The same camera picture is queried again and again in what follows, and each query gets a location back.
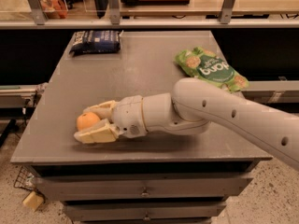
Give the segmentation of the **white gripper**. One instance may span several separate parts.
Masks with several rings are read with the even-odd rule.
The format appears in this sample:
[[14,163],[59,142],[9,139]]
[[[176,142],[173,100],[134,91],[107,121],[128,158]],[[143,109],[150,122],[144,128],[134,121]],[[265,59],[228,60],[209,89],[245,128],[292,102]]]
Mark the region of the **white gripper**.
[[111,143],[120,135],[127,138],[145,136],[147,130],[142,113],[143,97],[140,95],[126,97],[116,102],[106,101],[92,105],[83,110],[84,113],[92,112],[101,120],[77,131],[74,137],[82,144]]

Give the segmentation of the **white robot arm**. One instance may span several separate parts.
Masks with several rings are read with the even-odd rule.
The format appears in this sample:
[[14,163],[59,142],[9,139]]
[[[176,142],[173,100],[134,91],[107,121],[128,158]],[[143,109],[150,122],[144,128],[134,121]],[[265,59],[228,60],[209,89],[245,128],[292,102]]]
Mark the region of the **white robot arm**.
[[170,93],[125,97],[83,110],[96,122],[74,134],[82,144],[111,143],[124,136],[150,132],[191,135],[207,130],[211,122],[243,136],[255,146],[299,170],[299,118],[231,94],[197,78],[179,80]]

